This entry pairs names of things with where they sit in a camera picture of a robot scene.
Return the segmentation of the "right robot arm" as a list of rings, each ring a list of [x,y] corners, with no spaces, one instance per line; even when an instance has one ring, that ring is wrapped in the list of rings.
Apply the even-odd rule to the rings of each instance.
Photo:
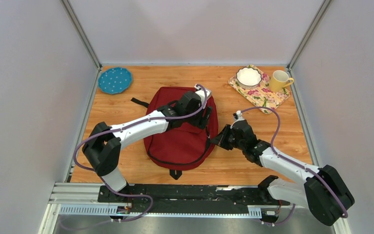
[[[238,149],[245,158],[260,167],[274,170],[291,182],[269,176],[260,183],[259,200],[271,204],[284,200],[309,209],[322,224],[331,226],[346,218],[355,199],[338,171],[325,165],[318,167],[282,154],[271,143],[258,139],[246,120],[227,124],[211,143],[225,149]]]

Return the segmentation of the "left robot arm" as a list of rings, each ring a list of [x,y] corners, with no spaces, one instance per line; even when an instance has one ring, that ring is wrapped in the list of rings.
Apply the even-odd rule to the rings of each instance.
[[[188,91],[174,103],[161,106],[136,120],[112,126],[101,122],[77,148],[89,161],[89,170],[111,188],[111,197],[124,202],[130,193],[118,168],[121,150],[136,141],[174,131],[185,124],[204,129],[212,111],[207,105],[210,98],[211,91],[198,86],[196,91]]]

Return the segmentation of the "red student backpack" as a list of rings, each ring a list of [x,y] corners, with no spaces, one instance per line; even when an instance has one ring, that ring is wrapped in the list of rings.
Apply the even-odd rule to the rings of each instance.
[[[144,102],[134,97],[131,101],[144,106],[149,114],[161,106],[174,103],[188,91],[194,92],[195,88],[161,87],[150,102]],[[205,129],[185,124],[174,131],[168,131],[162,135],[156,134],[144,139],[144,146],[149,158],[158,166],[169,169],[170,176],[175,180],[181,177],[183,171],[200,166],[215,147],[210,140],[218,134],[219,121],[217,107],[212,96],[207,105],[211,106],[213,110]]]

